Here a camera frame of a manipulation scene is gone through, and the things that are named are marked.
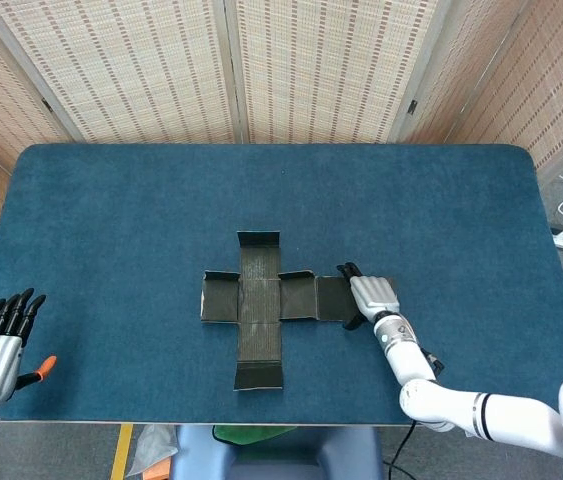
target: gray floor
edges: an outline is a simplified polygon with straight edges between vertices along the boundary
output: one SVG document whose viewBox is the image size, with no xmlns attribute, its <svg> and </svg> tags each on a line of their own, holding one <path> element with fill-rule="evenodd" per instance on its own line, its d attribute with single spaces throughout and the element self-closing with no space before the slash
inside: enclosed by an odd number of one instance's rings
<svg viewBox="0 0 563 480">
<path fill-rule="evenodd" d="M 563 223 L 556 206 L 563 200 L 558 179 L 542 189 L 550 221 Z M 560 252 L 563 263 L 563 252 Z M 119 428 L 115 425 L 2 424 L 0 480 L 109 478 Z M 141 431 L 133 432 L 133 444 Z M 384 458 L 390 460 L 407 428 L 382 429 Z M 131 447 L 128 468 L 132 463 Z M 563 478 L 563 460 L 526 449 L 466 438 L 460 431 L 435 434 L 415 430 L 398 465 L 418 479 L 557 480 Z M 393 472 L 395 480 L 406 477 Z"/>
</svg>

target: green cloth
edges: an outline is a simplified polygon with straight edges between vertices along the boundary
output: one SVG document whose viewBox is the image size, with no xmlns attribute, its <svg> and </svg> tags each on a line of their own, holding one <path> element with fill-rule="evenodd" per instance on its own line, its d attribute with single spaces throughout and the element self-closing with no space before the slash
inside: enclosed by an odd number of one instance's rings
<svg viewBox="0 0 563 480">
<path fill-rule="evenodd" d="M 251 445 L 253 443 L 278 437 L 297 427 L 252 427 L 249 425 L 215 425 L 212 429 L 214 438 L 235 445 Z"/>
</svg>

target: blue tablecloth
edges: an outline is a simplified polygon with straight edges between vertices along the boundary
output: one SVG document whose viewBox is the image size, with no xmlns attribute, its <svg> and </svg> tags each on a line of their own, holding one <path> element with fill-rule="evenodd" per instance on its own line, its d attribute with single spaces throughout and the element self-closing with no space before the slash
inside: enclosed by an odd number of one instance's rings
<svg viewBox="0 0 563 480">
<path fill-rule="evenodd" d="M 406 145 L 38 145 L 0 219 L 0 297 L 48 296 L 6 420 L 398 424 L 369 325 L 282 327 L 285 386 L 234 392 L 237 331 L 202 325 L 203 272 L 238 230 L 279 230 L 281 271 L 394 277 L 456 389 L 538 398 L 563 382 L 563 272 L 522 149 Z"/>
</svg>

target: black cable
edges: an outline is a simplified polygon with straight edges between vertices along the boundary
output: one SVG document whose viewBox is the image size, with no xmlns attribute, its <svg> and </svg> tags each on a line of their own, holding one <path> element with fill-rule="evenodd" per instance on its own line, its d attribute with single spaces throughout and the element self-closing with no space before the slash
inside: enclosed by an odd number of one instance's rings
<svg viewBox="0 0 563 480">
<path fill-rule="evenodd" d="M 386 462 L 385 460 L 383 460 L 383 463 L 387 466 L 389 466 L 390 468 L 394 468 L 397 472 L 401 472 L 402 474 L 404 474 L 406 477 L 411 478 L 412 480 L 417 480 L 417 478 L 412 475 L 410 472 L 408 472 L 407 470 L 399 467 L 398 465 L 395 465 L 394 463 L 390 463 L 390 462 Z"/>
<path fill-rule="evenodd" d="M 405 437 L 403 437 L 403 440 L 401 440 L 401 444 L 399 445 L 399 448 L 397 448 L 397 453 L 394 454 L 394 457 L 392 458 L 391 462 L 385 462 L 386 465 L 389 465 L 388 468 L 388 480 L 392 480 L 392 469 L 398 469 L 400 472 L 403 472 L 403 469 L 400 467 L 397 467 L 395 465 L 397 458 L 399 458 L 399 455 L 401 454 L 401 450 L 403 450 L 403 447 L 405 447 L 405 444 L 408 443 L 408 440 L 410 440 L 410 437 L 412 436 L 412 433 L 414 432 L 414 427 L 417 426 L 417 422 L 416 420 L 412 421 L 412 425 L 410 425 L 410 430 L 408 430 L 408 433 L 405 434 Z"/>
</svg>

